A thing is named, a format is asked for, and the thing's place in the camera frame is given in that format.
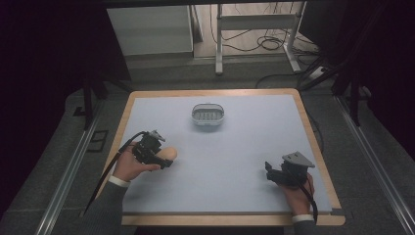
black backdrop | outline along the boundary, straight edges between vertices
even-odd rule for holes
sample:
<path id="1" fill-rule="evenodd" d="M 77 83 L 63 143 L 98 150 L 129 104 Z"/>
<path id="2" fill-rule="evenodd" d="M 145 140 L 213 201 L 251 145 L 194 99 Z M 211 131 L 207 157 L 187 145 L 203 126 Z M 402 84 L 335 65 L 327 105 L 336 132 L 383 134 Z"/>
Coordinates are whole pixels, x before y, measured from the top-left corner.
<path id="1" fill-rule="evenodd" d="M 0 3 L 0 11 L 3 213 L 83 78 L 101 79 L 95 71 L 130 78 L 104 7 L 10 1 Z"/>
<path id="2" fill-rule="evenodd" d="M 330 64 L 338 65 L 351 50 L 374 5 L 382 2 L 387 3 L 386 9 L 354 65 L 360 85 L 371 91 L 369 108 L 415 160 L 415 1 L 311 1 L 304 10 L 300 33 L 327 53 Z"/>

gray floor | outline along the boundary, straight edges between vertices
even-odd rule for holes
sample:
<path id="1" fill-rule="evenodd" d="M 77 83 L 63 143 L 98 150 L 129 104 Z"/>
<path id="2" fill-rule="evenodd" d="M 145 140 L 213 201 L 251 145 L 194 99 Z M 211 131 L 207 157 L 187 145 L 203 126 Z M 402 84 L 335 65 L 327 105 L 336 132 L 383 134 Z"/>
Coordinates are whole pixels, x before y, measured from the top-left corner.
<path id="1" fill-rule="evenodd" d="M 279 2 L 279 3 L 248 3 L 248 4 L 223 4 L 222 16 L 246 16 L 246 15 L 264 15 L 264 14 L 294 14 L 299 6 L 300 2 L 294 2 L 293 8 L 291 8 L 291 2 Z M 201 20 L 200 28 L 203 36 L 203 41 L 196 42 L 194 44 L 194 56 L 195 58 L 212 57 L 216 53 L 216 16 L 217 5 L 199 5 L 198 9 L 199 17 Z M 273 36 L 279 38 L 281 41 L 287 42 L 289 34 L 280 29 L 257 29 L 251 30 L 244 34 L 245 30 L 223 30 L 222 31 L 222 44 L 230 45 L 234 48 L 223 46 L 223 55 L 235 56 L 235 55 L 277 55 L 284 53 L 283 47 L 279 47 L 276 50 L 266 50 L 262 47 L 257 47 L 257 39 L 261 36 Z M 302 40 L 308 41 L 300 33 L 296 35 Z M 266 42 L 264 46 L 268 48 L 277 48 L 276 43 Z M 312 43 L 306 43 L 301 40 L 295 40 L 294 46 L 304 51 L 315 51 L 317 46 Z"/>
<path id="2" fill-rule="evenodd" d="M 254 88 L 256 82 L 265 75 L 291 73 L 284 56 L 227 58 L 223 76 L 214 74 L 213 60 L 165 61 L 162 66 L 157 60 L 146 63 L 145 68 L 130 67 L 132 81 L 128 84 L 137 90 Z M 261 82 L 259 88 L 295 87 L 296 83 L 295 75 L 278 75 Z M 128 94 L 106 84 L 110 96 L 104 101 L 96 130 L 109 131 L 107 142 L 102 152 L 86 152 L 83 156 L 52 234 L 65 234 L 75 224 L 85 209 L 111 148 Z M 319 231 L 321 234 L 406 234 L 346 124 L 338 103 L 331 95 L 331 84 L 332 80 L 328 80 L 302 94 L 306 108 L 318 122 L 319 128 L 314 127 L 315 134 L 346 215 L 345 225 L 322 226 Z M 61 124 L 19 195 L 4 214 L 0 222 L 0 234 L 35 233 L 83 134 L 83 117 L 72 115 L 76 107 L 82 106 L 82 102 L 80 91 L 68 97 Z M 359 107 L 361 129 L 396 189 L 414 213 L 415 187 L 411 180 L 415 176 L 415 163 L 373 117 L 365 101 L 361 101 Z M 90 144 L 88 148 L 93 150 L 97 146 Z M 133 234 L 134 230 L 134 227 L 123 226 L 122 234 Z M 285 234 L 294 232 L 287 227 Z"/>

wooden frame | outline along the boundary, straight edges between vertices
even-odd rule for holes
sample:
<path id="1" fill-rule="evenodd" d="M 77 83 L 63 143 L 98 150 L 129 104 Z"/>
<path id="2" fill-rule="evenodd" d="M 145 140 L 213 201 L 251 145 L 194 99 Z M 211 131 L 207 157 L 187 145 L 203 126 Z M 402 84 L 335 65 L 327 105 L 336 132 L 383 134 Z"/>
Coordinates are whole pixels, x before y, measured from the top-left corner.
<path id="1" fill-rule="evenodd" d="M 300 94 L 296 89 L 241 89 L 241 90 L 168 90 L 168 91 L 136 91 L 128 98 L 124 113 L 115 135 L 106 166 L 121 145 L 121 139 L 127 125 L 131 108 L 136 98 L 151 97 L 186 97 L 186 96 L 255 96 L 255 95 L 293 95 L 299 110 L 308 141 L 314 154 L 317 166 L 326 186 L 327 194 L 333 212 L 341 212 L 342 207 L 337 197 L 335 188 L 330 178 L 327 167 L 324 163 L 320 149 L 315 139 L 311 124 L 305 112 Z M 341 214 L 325 213 L 319 214 L 317 225 L 343 225 L 346 221 Z M 292 225 L 290 214 L 137 214 L 125 215 L 122 218 L 123 225 L 146 225 L 146 226 L 286 226 Z"/>

wooden table edge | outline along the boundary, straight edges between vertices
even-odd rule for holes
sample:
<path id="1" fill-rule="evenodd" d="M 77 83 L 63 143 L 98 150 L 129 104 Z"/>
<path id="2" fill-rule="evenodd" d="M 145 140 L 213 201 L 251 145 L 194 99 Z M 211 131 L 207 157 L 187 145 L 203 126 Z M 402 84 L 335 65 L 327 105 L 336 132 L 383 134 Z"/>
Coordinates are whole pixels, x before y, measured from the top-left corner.
<path id="1" fill-rule="evenodd" d="M 306 132 L 308 141 L 310 143 L 311 150 L 314 154 L 317 166 L 322 175 L 323 183 L 326 186 L 327 194 L 330 200 L 330 204 L 333 209 L 341 210 L 342 207 L 337 197 L 336 190 L 333 186 L 333 182 L 330 178 L 328 169 L 324 163 L 323 156 L 321 155 L 320 148 L 317 140 L 311 128 L 311 124 L 307 117 L 305 107 L 302 103 L 298 90 L 293 88 L 282 89 L 223 89 L 223 90 L 165 90 L 165 91 L 135 91 L 132 92 L 125 105 L 124 112 L 119 122 L 118 129 L 116 131 L 113 145 L 110 149 L 109 156 L 107 158 L 105 167 L 110 163 L 111 159 L 116 154 L 119 146 L 121 145 L 122 136 L 127 125 L 132 106 L 136 98 L 157 98 L 157 97 L 192 97 L 192 96 L 259 96 L 259 95 L 293 95 L 297 108 L 299 110 L 302 124 Z M 319 225 L 343 225 L 346 221 L 343 215 L 319 215 Z M 242 224 L 243 221 L 246 225 L 290 225 L 290 215 L 125 215 L 122 220 L 123 225 L 226 225 L 226 221 L 232 225 Z"/>

metal stand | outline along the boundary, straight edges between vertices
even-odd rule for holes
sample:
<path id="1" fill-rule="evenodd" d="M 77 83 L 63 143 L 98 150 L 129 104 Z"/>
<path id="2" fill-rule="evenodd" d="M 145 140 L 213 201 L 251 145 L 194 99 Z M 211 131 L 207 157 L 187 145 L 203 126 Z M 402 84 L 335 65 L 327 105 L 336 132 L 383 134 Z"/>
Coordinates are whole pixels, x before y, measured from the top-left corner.
<path id="1" fill-rule="evenodd" d="M 252 15 L 252 16 L 222 16 L 221 4 L 217 5 L 217 43 L 216 43 L 216 74 L 223 74 L 222 55 L 222 30 L 244 29 L 290 29 L 288 42 L 284 44 L 284 50 L 294 72 L 300 72 L 300 66 L 293 54 L 292 48 L 296 34 L 300 26 L 301 14 L 304 2 L 295 14 L 285 15 Z"/>

